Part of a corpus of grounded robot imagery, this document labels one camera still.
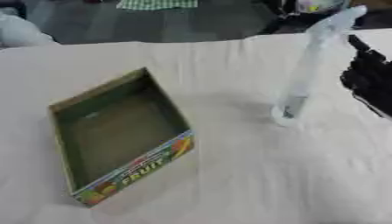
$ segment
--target table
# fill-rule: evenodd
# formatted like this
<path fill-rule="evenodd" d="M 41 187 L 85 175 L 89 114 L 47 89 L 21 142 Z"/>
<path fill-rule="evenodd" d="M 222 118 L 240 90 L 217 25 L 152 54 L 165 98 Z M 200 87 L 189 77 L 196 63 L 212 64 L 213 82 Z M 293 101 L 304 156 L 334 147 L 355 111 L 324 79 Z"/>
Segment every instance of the table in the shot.
<path fill-rule="evenodd" d="M 392 58 L 392 30 L 357 34 Z M 340 85 L 354 50 L 325 51 L 296 126 L 270 120 L 305 41 L 289 34 L 1 51 L 0 222 L 390 223 L 392 123 Z M 67 195 L 46 107 L 139 67 L 184 112 L 197 148 L 87 209 Z"/>

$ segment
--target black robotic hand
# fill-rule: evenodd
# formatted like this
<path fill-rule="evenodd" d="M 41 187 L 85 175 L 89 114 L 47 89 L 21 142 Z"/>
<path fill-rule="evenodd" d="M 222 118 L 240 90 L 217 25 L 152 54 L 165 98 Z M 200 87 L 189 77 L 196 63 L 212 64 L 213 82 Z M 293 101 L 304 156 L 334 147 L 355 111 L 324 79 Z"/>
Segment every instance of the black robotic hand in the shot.
<path fill-rule="evenodd" d="M 355 47 L 357 55 L 340 77 L 343 85 L 377 115 L 391 118 L 392 62 L 354 35 L 349 36 L 348 42 Z"/>

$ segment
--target trigger sprayer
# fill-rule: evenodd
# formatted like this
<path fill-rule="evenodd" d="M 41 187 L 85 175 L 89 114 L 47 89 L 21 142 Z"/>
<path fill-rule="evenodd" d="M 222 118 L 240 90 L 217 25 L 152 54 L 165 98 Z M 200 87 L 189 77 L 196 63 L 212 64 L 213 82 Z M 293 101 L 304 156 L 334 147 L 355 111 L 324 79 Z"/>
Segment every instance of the trigger sprayer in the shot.
<path fill-rule="evenodd" d="M 272 109 L 272 117 L 278 124 L 288 126 L 297 120 L 309 98 L 310 87 L 317 75 L 321 62 L 320 56 L 326 42 L 347 34 L 355 20 L 365 15 L 367 11 L 366 6 L 343 10 L 321 20 L 306 31 L 310 36 L 310 42 L 290 77 L 289 85 Z"/>

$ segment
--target spray nozzle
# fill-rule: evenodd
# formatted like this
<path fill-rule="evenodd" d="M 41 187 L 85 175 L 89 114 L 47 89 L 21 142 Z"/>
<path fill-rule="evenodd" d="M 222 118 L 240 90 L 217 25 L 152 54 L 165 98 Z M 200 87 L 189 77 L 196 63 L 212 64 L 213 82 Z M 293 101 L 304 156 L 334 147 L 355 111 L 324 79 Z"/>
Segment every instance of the spray nozzle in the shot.
<path fill-rule="evenodd" d="M 311 40 L 316 42 L 324 42 L 327 39 L 347 33 L 355 24 L 355 20 L 364 16 L 368 12 L 365 5 L 353 7 L 343 10 L 331 17 L 319 21 L 306 33 L 311 35 Z"/>

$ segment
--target cardboard box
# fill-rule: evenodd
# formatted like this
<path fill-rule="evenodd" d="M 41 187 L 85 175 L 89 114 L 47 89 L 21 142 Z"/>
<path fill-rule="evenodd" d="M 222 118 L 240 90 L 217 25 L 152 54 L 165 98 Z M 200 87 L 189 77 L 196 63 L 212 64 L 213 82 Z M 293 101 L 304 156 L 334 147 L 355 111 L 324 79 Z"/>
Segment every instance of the cardboard box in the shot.
<path fill-rule="evenodd" d="M 146 69 L 50 106 L 71 195 L 93 206 L 193 148 Z"/>

